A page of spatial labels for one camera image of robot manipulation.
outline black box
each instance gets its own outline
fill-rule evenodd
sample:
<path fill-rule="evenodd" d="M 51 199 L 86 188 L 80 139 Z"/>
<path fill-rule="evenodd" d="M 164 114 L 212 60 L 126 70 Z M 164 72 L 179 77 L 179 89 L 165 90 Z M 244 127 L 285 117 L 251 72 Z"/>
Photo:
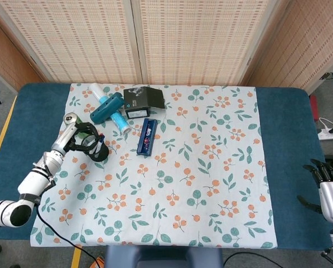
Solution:
<path fill-rule="evenodd" d="M 129 119 L 150 116 L 150 107 L 165 109 L 164 102 L 160 89 L 139 87 L 124 90 L 124 109 Z"/>

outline floral tablecloth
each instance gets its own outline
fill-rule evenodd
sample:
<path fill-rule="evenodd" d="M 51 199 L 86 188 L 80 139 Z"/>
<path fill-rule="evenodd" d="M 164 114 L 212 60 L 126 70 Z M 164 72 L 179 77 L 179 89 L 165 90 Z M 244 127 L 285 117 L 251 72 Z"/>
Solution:
<path fill-rule="evenodd" d="M 111 95 L 133 85 L 101 87 Z M 255 88 L 152 87 L 167 108 L 152 110 L 152 156 L 136 154 L 143 118 L 128 120 L 124 137 L 112 121 L 96 125 L 108 159 L 68 152 L 42 217 L 82 246 L 276 247 Z M 66 113 L 91 122 L 98 106 L 89 84 L 71 85 Z M 31 245 L 68 246 L 38 218 Z"/>

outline white cable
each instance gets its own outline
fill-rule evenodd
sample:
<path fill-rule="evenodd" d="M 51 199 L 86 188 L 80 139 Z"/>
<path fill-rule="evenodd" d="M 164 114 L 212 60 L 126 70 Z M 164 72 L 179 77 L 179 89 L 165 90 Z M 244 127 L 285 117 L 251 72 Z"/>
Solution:
<path fill-rule="evenodd" d="M 319 120 L 319 121 L 325 126 L 325 128 L 326 128 L 327 130 L 328 130 L 329 128 L 325 125 L 325 123 L 324 123 L 322 120 L 328 121 L 328 123 L 333 124 L 333 122 L 331 122 L 330 120 L 328 120 L 328 119 L 326 119 L 326 118 L 323 118 L 323 117 L 320 117 L 318 120 Z"/>

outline label on box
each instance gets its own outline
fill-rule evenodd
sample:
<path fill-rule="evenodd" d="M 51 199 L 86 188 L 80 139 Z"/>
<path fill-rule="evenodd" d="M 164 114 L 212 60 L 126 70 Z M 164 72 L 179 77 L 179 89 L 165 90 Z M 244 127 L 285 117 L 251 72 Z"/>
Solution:
<path fill-rule="evenodd" d="M 129 118 L 134 118 L 134 117 L 145 117 L 148 116 L 148 113 L 146 110 L 140 110 L 140 111 L 135 111 L 135 112 L 128 112 Z"/>

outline robotic hand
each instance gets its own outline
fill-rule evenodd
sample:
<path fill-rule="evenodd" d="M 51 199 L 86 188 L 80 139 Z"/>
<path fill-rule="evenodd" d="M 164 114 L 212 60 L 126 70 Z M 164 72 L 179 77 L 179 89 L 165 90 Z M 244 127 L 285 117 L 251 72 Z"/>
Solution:
<path fill-rule="evenodd" d="M 306 202 L 301 196 L 298 196 L 298 199 L 305 207 L 322 213 L 327 221 L 333 223 L 333 167 L 315 159 L 311 159 L 311 162 L 316 167 L 312 165 L 304 165 L 303 167 L 311 172 L 315 180 L 320 194 L 321 207 Z M 330 232 L 330 236 L 333 245 L 333 230 Z M 332 249 L 333 247 L 323 252 L 321 256 L 329 260 L 327 254 Z"/>
<path fill-rule="evenodd" d="M 81 133 L 85 138 L 81 145 L 77 145 L 75 136 Z M 0 227 L 20 227 L 29 220 L 33 207 L 40 204 L 42 194 L 56 185 L 53 177 L 61 168 L 63 158 L 69 150 L 82 151 L 94 161 L 105 160 L 109 150 L 103 140 L 104 135 L 98 135 L 91 123 L 69 122 L 52 145 L 51 151 L 44 152 L 18 186 L 19 201 L 0 201 Z"/>

